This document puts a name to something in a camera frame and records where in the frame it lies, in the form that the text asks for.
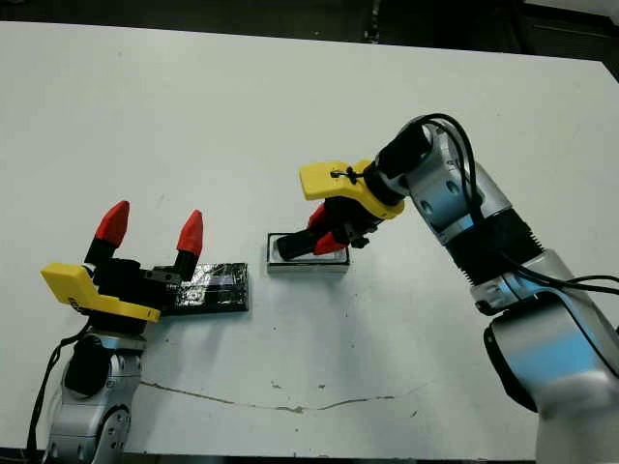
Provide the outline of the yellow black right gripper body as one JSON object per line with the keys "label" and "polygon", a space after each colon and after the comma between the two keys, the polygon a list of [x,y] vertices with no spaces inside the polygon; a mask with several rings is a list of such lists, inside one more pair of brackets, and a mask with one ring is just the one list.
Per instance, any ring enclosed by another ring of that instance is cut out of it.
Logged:
{"label": "yellow black right gripper body", "polygon": [[[387,185],[375,161],[362,160],[353,165],[341,161],[310,164],[300,169],[300,180],[307,200],[326,203],[330,229],[348,247],[363,248],[368,235],[404,210],[404,195]],[[327,233],[304,232],[313,250]]]}

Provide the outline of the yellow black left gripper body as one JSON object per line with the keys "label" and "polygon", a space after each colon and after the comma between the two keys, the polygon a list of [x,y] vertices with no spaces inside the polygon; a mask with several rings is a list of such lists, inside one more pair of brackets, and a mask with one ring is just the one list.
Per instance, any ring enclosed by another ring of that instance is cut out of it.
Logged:
{"label": "yellow black left gripper body", "polygon": [[193,260],[143,269],[131,259],[90,259],[51,263],[41,275],[56,300],[87,315],[92,326],[138,334],[174,309],[182,284],[193,276]]}

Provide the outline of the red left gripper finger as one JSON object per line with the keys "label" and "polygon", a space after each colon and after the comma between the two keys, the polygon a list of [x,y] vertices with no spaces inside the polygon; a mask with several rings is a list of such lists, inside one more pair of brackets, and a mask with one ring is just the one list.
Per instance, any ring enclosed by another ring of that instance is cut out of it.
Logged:
{"label": "red left gripper finger", "polygon": [[181,229],[176,246],[177,256],[173,265],[173,272],[183,281],[192,279],[202,251],[203,238],[202,213],[199,210],[193,210]]}
{"label": "red left gripper finger", "polygon": [[121,200],[103,216],[88,248],[84,262],[99,266],[112,258],[128,230],[130,202]]}

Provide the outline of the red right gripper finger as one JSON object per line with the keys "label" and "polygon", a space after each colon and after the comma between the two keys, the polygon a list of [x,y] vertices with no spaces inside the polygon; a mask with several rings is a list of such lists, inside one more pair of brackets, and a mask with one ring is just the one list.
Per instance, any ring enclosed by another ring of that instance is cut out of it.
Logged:
{"label": "red right gripper finger", "polygon": [[330,229],[329,215],[326,203],[322,202],[318,208],[310,215],[308,230],[314,233],[327,233]]}
{"label": "red right gripper finger", "polygon": [[348,242],[345,239],[338,239],[333,232],[328,232],[318,239],[312,253],[320,256],[334,253],[347,247]]}

